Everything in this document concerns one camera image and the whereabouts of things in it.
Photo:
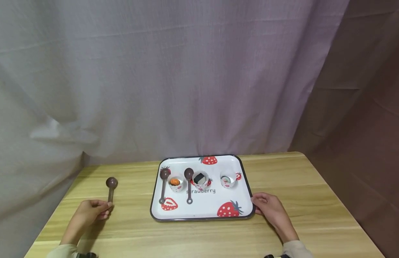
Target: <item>black tray rim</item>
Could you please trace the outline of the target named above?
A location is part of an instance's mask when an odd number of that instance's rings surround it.
[[[244,169],[244,166],[242,165],[242,160],[237,156],[237,155],[234,155],[234,154],[220,154],[220,155],[204,155],[204,156],[190,156],[190,157],[175,157],[175,158],[165,158],[164,160],[162,160],[160,163],[159,163],[159,165],[158,165],[158,172],[156,173],[156,179],[155,179],[155,185],[154,185],[154,187],[153,187],[153,192],[152,192],[152,199],[151,199],[151,206],[150,206],[150,209],[149,209],[149,212],[150,212],[150,214],[151,214],[151,217],[154,219],[154,220],[156,220],[156,221],[158,221],[158,222],[170,222],[170,221],[204,221],[204,220],[246,220],[246,219],[249,219],[249,218],[251,218],[254,214],[255,214],[255,205],[253,204],[253,208],[252,208],[252,211],[250,212],[250,214],[248,214],[248,215],[246,215],[246,216],[241,216],[241,217],[231,217],[231,218],[227,218],[227,217],[210,217],[210,218],[181,218],[181,219],[158,219],[158,218],[156,218],[153,214],[152,214],[152,205],[153,205],[153,197],[155,196],[155,189],[156,189],[156,183],[158,182],[158,174],[159,174],[159,169],[161,168],[161,164],[162,164],[162,162],[164,162],[164,161],[166,161],[166,160],[169,160],[169,159],[180,159],[180,158],[200,158],[200,157],[211,157],[211,156],[214,156],[214,157],[218,157],[218,156],[233,156],[233,157],[235,157],[238,161],[239,161],[239,164],[241,165],[241,170],[242,170],[242,176],[243,176],[243,178],[244,178],[244,180],[245,180],[245,183],[246,183],[246,185],[247,185],[247,189],[248,189],[248,193],[249,193],[249,195],[250,195],[250,198],[252,197],[252,193],[251,193],[251,188],[250,188],[250,185],[249,185],[249,183],[248,183],[248,179],[247,179],[247,176],[246,176],[246,174],[245,174],[245,169]]]

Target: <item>brown spoon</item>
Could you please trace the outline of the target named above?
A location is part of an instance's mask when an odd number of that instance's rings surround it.
[[[159,199],[160,204],[163,204],[165,202],[165,181],[168,179],[170,174],[171,172],[167,168],[163,168],[159,172],[159,176],[162,179],[162,193],[161,193],[161,198]]]
[[[186,199],[186,203],[191,204],[192,203],[192,198],[191,198],[191,179],[192,176],[194,175],[194,171],[192,168],[187,168],[185,169],[184,176],[186,180],[188,180],[188,199]]]
[[[114,177],[110,177],[106,180],[106,186],[109,187],[108,202],[113,202],[113,191],[118,186],[118,180]]]

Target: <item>left hand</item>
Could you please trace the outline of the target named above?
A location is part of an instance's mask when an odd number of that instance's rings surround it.
[[[109,216],[112,202],[101,200],[82,201],[71,219],[75,226],[87,228],[96,220],[105,220]]]

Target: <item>curtain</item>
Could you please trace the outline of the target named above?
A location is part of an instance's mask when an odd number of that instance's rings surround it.
[[[286,151],[347,3],[0,0],[0,257],[83,164]]]

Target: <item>sleeve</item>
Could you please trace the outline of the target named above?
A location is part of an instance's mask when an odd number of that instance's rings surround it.
[[[76,258],[77,246],[74,244],[63,244],[53,249],[46,258]]]
[[[283,253],[291,258],[314,258],[313,254],[298,240],[285,243]]]

